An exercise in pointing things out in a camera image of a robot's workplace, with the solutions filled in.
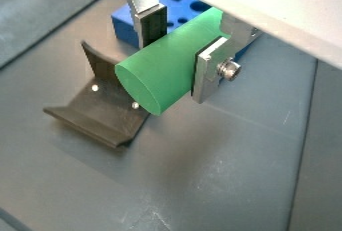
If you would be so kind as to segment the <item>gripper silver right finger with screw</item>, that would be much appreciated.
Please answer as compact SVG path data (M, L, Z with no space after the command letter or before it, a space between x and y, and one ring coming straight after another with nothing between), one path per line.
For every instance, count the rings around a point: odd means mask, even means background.
M222 79L233 81L237 78L242 69L237 54L262 35L258 28L227 13L222 14L221 31L230 37L217 37L195 55L191 96L198 103L214 94Z

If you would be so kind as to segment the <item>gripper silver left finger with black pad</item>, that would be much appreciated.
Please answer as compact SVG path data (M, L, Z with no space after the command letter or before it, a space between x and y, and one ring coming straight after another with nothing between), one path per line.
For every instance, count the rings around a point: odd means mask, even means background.
M167 34L167 7L159 0L127 0L139 48L144 48Z

